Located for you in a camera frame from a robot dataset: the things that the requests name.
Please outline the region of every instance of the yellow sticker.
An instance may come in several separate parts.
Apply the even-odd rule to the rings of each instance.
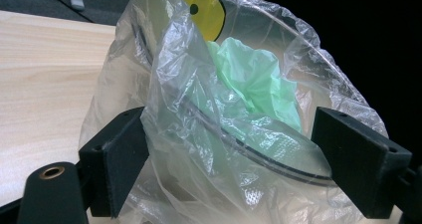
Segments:
[[[184,0],[190,6],[192,21],[205,41],[215,41],[223,30],[226,12],[220,0]]]

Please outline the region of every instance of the light wood surface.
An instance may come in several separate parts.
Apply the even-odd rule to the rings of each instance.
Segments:
[[[0,11],[0,206],[26,178],[78,161],[79,134],[114,27]]]

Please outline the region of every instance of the transparent plastic liner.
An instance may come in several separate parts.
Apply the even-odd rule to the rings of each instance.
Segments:
[[[387,136],[381,118],[305,21],[262,0],[220,1],[226,20],[216,42],[233,37],[278,57],[281,76],[298,84],[303,132],[248,113],[218,81],[183,0],[130,0],[80,138],[82,146],[120,112],[145,106],[141,121],[150,158],[114,221],[358,222],[362,215],[330,180],[329,166],[309,137],[316,107],[348,113]],[[226,113],[228,106],[238,112]],[[273,156],[250,148],[253,138]]]

